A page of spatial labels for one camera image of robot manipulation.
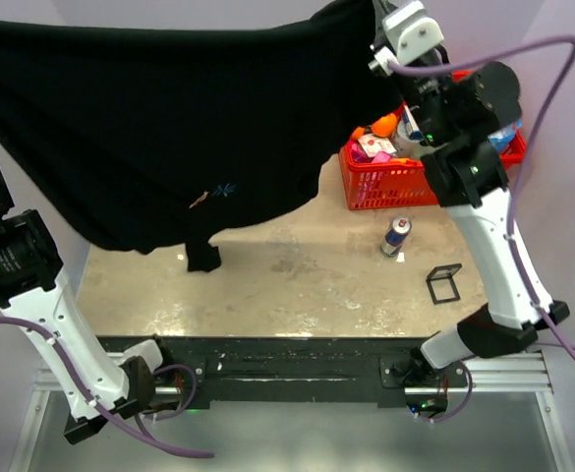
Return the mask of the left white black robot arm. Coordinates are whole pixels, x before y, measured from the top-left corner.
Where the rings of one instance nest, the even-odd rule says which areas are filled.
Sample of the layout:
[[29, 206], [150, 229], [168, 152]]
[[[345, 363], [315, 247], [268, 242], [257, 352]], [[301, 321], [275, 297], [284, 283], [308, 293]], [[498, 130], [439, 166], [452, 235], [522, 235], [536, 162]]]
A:
[[[176, 364], [153, 339], [109, 356], [77, 306], [54, 239], [40, 214], [10, 216], [11, 195], [0, 170], [0, 325], [20, 328], [65, 393], [71, 444], [112, 423], [135, 439], [179, 457], [208, 452], [158, 441], [139, 420], [143, 413], [181, 414], [199, 386], [196, 370]], [[138, 421], [135, 427], [127, 419]]]

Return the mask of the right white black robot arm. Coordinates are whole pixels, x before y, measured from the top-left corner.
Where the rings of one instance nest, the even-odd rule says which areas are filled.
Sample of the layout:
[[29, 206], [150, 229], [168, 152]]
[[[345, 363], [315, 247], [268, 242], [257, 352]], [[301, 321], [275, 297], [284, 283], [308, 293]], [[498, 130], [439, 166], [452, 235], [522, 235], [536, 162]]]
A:
[[495, 57], [480, 59], [456, 81], [441, 54], [443, 34], [420, 1], [374, 2], [373, 72], [398, 87], [421, 137], [420, 161], [438, 204], [464, 236], [488, 301], [456, 326], [412, 350], [404, 381], [434, 385], [464, 359], [516, 354], [538, 332], [564, 321], [533, 267], [513, 216], [514, 199], [489, 136], [522, 115], [515, 72]]

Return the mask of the black t-shirt garment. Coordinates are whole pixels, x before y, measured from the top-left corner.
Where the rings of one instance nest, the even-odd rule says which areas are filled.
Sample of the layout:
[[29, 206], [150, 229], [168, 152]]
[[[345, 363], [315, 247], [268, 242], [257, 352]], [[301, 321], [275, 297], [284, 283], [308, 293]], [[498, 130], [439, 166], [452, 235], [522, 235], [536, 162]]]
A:
[[376, 1], [257, 30], [0, 21], [0, 144], [63, 218], [108, 251], [185, 245], [306, 205], [359, 127], [396, 110], [369, 68]]

